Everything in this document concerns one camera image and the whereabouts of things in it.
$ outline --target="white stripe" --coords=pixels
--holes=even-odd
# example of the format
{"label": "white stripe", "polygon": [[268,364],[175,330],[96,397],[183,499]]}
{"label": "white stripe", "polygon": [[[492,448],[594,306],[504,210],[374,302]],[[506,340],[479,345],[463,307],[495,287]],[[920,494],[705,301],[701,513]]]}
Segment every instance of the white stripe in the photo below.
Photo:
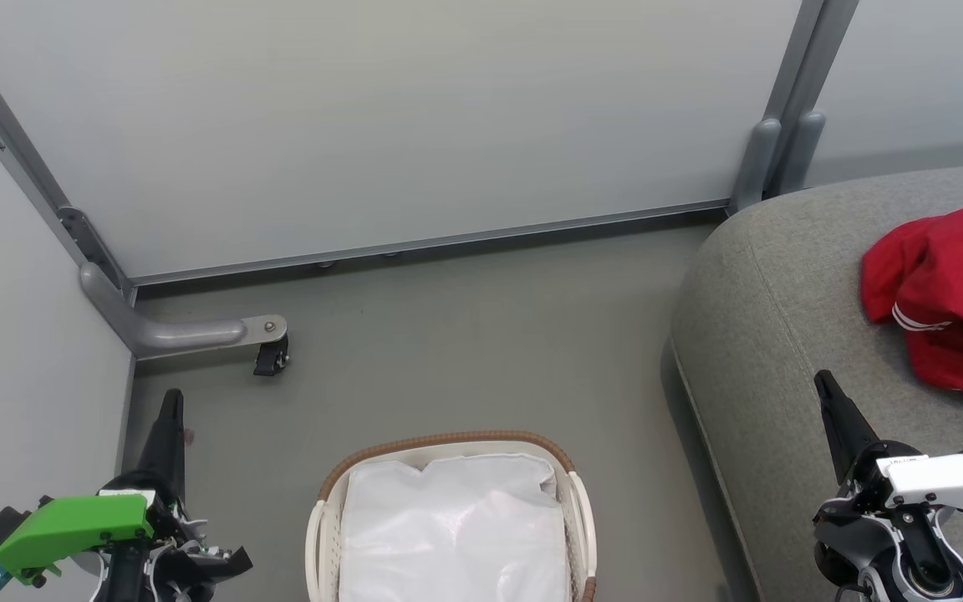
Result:
{"label": "white stripe", "polygon": [[953,323],[938,323],[938,324],[922,324],[922,323],[918,323],[918,321],[913,320],[913,319],[910,319],[909,316],[906,316],[905,314],[903,314],[903,313],[901,312],[901,309],[898,308],[898,304],[894,304],[894,307],[890,309],[890,315],[891,315],[891,316],[894,316],[894,321],[897,321],[898,325],[899,325],[901,328],[905,328],[905,330],[910,330],[910,331],[913,331],[913,332],[925,332],[925,331],[929,331],[929,330],[941,330],[941,329],[943,329],[943,328],[946,328],[947,325],[953,324]]}

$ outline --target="white cloth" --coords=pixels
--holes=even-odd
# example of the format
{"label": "white cloth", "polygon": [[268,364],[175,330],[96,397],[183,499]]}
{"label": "white cloth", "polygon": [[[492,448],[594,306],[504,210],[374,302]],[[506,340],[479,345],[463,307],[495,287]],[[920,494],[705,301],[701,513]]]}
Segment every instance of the white cloth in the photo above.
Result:
{"label": "white cloth", "polygon": [[340,602],[567,602],[552,466],[489,454],[355,468],[341,518]]}

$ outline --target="white panel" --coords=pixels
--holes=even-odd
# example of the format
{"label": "white panel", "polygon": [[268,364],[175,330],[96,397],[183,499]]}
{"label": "white panel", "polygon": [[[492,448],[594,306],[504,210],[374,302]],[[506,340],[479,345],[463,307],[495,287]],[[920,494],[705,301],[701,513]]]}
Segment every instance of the white panel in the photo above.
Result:
{"label": "white panel", "polygon": [[0,0],[0,91],[131,277],[731,193],[799,0]]}
{"label": "white panel", "polygon": [[963,165],[963,0],[860,0],[808,186]]}
{"label": "white panel", "polygon": [[[77,266],[0,163],[0,510],[91,495],[115,475],[130,354],[77,281]],[[11,599],[88,599],[72,563]]]}

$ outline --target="red jacket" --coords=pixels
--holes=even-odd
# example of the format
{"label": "red jacket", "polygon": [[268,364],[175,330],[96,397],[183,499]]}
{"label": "red jacket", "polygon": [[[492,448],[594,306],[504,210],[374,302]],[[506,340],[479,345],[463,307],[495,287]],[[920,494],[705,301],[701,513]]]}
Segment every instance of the red jacket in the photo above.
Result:
{"label": "red jacket", "polygon": [[917,376],[963,391],[963,209],[907,222],[875,243],[860,296],[873,323],[905,328]]}

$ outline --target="laundry basket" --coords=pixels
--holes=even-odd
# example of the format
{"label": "laundry basket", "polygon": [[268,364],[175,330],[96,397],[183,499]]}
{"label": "laundry basket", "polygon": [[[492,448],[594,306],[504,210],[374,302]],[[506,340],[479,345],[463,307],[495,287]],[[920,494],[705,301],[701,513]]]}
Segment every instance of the laundry basket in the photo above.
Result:
{"label": "laundry basket", "polygon": [[593,602],[597,588],[597,539],[585,485],[563,450],[545,437],[526,431],[474,431],[406,439],[356,452],[337,465],[322,484],[318,503],[314,504],[307,522],[304,563],[310,602],[337,602],[340,514],[348,492],[348,476],[353,469],[374,462],[403,462],[423,469],[429,462],[441,458],[492,453],[525,453],[552,465],[567,537],[570,599]]}

